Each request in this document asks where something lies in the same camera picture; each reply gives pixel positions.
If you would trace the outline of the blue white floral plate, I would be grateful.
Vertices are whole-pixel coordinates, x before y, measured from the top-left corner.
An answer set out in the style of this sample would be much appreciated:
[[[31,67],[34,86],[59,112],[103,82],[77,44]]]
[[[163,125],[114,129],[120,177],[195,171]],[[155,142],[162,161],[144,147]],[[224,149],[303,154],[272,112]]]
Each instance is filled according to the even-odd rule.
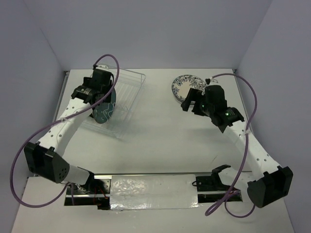
[[[201,78],[194,75],[181,75],[175,78],[171,85],[172,93],[175,97],[185,100],[190,88],[203,91],[206,83]]]

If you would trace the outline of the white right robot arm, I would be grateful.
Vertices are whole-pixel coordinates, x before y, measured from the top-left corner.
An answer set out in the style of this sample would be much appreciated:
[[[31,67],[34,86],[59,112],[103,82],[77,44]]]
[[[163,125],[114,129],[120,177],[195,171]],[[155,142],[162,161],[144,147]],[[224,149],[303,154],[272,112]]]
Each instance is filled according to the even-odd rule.
[[[183,111],[193,103],[192,112],[209,117],[242,153],[245,163],[251,168],[252,175],[240,175],[234,189],[242,192],[247,200],[256,207],[263,208],[288,195],[293,178],[289,167],[282,167],[262,147],[247,128],[242,114],[229,107],[225,92],[219,85],[207,86],[204,91],[190,88],[182,102]]]

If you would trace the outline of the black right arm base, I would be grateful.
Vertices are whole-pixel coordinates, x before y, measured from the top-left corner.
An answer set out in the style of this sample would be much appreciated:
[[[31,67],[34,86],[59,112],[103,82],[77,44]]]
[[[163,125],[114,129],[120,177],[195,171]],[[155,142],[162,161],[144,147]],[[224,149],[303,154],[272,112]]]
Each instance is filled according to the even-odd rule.
[[[207,176],[196,176],[192,186],[197,189],[198,203],[213,203],[223,198],[229,185],[223,184],[216,173]]]

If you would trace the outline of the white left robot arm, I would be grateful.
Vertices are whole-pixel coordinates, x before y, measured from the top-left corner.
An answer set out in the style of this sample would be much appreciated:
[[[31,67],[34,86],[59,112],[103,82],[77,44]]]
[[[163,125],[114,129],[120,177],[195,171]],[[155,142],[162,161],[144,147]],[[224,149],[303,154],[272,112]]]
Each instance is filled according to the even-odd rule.
[[[113,83],[114,75],[102,69],[95,68],[91,77],[84,77],[83,84],[72,93],[59,118],[60,122],[36,143],[28,142],[24,147],[32,173],[54,183],[73,183],[86,194],[104,190],[105,183],[96,179],[93,172],[70,165],[62,156],[69,141],[88,117],[98,124],[108,122],[116,103]]]

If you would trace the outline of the silver foil sheet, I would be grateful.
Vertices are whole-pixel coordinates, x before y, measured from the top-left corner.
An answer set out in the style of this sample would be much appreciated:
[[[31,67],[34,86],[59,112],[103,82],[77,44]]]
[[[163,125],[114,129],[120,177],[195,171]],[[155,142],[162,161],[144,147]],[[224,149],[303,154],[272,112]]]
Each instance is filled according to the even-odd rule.
[[[189,209],[199,206],[193,174],[113,176],[111,210]]]

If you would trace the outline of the dark green plate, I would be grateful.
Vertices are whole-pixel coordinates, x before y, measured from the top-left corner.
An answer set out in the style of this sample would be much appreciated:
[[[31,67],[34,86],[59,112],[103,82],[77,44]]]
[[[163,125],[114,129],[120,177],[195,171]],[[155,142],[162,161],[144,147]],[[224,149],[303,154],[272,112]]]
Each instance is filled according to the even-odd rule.
[[[111,92],[111,99],[108,102],[102,102],[93,109],[92,117],[99,124],[106,123],[113,114],[116,105],[116,90]]]

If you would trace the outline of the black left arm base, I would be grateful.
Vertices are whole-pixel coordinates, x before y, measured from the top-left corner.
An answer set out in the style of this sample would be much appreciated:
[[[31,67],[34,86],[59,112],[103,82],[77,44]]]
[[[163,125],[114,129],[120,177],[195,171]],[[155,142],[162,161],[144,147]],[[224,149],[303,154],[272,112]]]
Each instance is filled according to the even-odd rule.
[[[66,190],[64,206],[93,206],[98,210],[110,210],[111,175],[95,175],[96,185],[90,191],[82,186],[69,185]]]

